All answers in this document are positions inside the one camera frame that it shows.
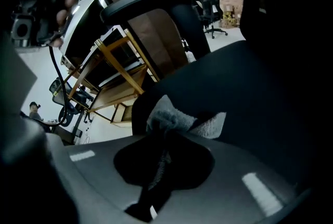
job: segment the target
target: shelf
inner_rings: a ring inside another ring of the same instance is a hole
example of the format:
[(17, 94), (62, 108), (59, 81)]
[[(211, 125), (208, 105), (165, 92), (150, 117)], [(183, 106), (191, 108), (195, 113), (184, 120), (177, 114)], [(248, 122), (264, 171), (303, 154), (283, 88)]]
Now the shelf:
[[(133, 80), (139, 86), (142, 86), (146, 72), (147, 68), (144, 67), (132, 75)], [(137, 96), (137, 92), (127, 81), (117, 86), (104, 87), (97, 94), (89, 112), (103, 109), (114, 104), (119, 104), (121, 102), (136, 98)]]
[(111, 119), (111, 124), (118, 127), (131, 127), (132, 126), (132, 107), (118, 104)]

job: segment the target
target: gray towel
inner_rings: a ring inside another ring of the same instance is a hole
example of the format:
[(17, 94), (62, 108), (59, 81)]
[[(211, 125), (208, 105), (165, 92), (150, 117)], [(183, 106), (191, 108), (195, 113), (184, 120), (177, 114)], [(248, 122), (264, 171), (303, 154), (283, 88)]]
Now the gray towel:
[(220, 112), (208, 121), (191, 129), (197, 118), (186, 115), (176, 109), (167, 95), (164, 95), (153, 108), (147, 120), (147, 133), (153, 130), (163, 130), (167, 133), (175, 129), (180, 131), (189, 131), (191, 134), (214, 139), (220, 136), (226, 117), (225, 112)]

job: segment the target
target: office chair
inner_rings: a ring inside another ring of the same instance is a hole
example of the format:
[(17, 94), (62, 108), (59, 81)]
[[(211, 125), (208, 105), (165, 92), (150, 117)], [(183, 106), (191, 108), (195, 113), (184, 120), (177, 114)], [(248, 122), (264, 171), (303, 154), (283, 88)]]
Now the office chair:
[(205, 34), (212, 33), (212, 39), (214, 39), (214, 32), (221, 32), (228, 35), (228, 33), (220, 28), (214, 28), (212, 23), (219, 21), (223, 17), (223, 11), (220, 8), (220, 0), (195, 0), (193, 9), (196, 11), (199, 16), (199, 20), (205, 27)]
[[(54, 94), (54, 92), (57, 90), (58, 86), (60, 85), (60, 80), (57, 77), (51, 84), (49, 90), (52, 94)], [(72, 90), (72, 87), (68, 84), (65, 83), (65, 88), (66, 88), (66, 93), (69, 94)], [(75, 94), (73, 95), (73, 99), (76, 100), (77, 102), (81, 103), (82, 105), (84, 105), (85, 107), (89, 107), (86, 103), (87, 99), (90, 101), (93, 101), (94, 98), (89, 95), (86, 91), (85, 88), (79, 88), (79, 90), (77, 90), (75, 92)], [(52, 96), (52, 101), (56, 104), (65, 105), (65, 102), (63, 100), (63, 92), (62, 89), (59, 90), (58, 95), (56, 96)], [(67, 101), (67, 115), (66, 115), (66, 120), (61, 124), (61, 126), (63, 127), (67, 127), (70, 122), (73, 119), (74, 115), (77, 115), (79, 113), (81, 113), (82, 111), (85, 111), (85, 108), (83, 106), (81, 106), (80, 104), (76, 104), (76, 106), (73, 106), (71, 104), (71, 102), (68, 100)], [(58, 120), (61, 121), (61, 119), (63, 118), (65, 114), (65, 108), (62, 107), (62, 109), (60, 110), (59, 116), (58, 116)], [(85, 113), (85, 117), (84, 117), (84, 123), (87, 123), (88, 121), (86, 121), (86, 119), (88, 118), (88, 120), (90, 122), (92, 122), (92, 120), (90, 119), (90, 114), (88, 112)]]

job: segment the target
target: cap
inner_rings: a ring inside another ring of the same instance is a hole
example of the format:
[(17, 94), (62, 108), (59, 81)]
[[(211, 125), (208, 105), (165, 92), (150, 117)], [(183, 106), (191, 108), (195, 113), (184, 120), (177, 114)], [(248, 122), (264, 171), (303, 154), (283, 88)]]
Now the cap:
[(37, 105), (37, 103), (34, 102), (34, 101), (30, 103), (30, 106), (29, 106), (29, 107), (31, 107), (32, 105), (35, 105), (37, 108), (40, 108), (40, 107), (41, 107), (41, 105)]

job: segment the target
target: black cable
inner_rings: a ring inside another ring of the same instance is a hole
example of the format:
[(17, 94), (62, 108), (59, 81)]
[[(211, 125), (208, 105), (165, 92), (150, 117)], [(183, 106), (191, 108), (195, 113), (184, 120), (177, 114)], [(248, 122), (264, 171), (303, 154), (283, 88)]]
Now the black cable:
[(60, 83), (61, 83), (62, 93), (63, 93), (63, 100), (64, 100), (64, 104), (65, 104), (64, 105), (65, 110), (64, 110), (64, 113), (63, 113), (62, 120), (60, 122), (58, 122), (57, 124), (48, 124), (48, 123), (45, 123), (45, 122), (42, 122), (42, 121), (39, 121), (39, 120), (36, 120), (36, 119), (34, 119), (34, 120), (37, 121), (37, 122), (39, 122), (39, 123), (41, 123), (41, 124), (43, 124), (43, 125), (46, 125), (48, 127), (57, 127), (57, 126), (59, 126), (60, 124), (62, 124), (65, 121), (66, 116), (67, 116), (67, 95), (66, 95), (65, 83), (64, 83), (64, 81), (62, 79), (62, 76), (61, 76), (61, 73), (59, 71), (56, 59), (54, 57), (53, 47), (49, 46), (48, 48), (50, 50), (51, 60), (53, 62), (54, 67), (56, 68), (56, 71), (57, 71), (57, 74), (58, 74), (58, 77), (59, 77), (59, 80), (60, 80)]
[(89, 130), (89, 127), (85, 130), (85, 140), (83, 142), (83, 144), (87, 144), (90, 142), (90, 136), (88, 136), (88, 130)]

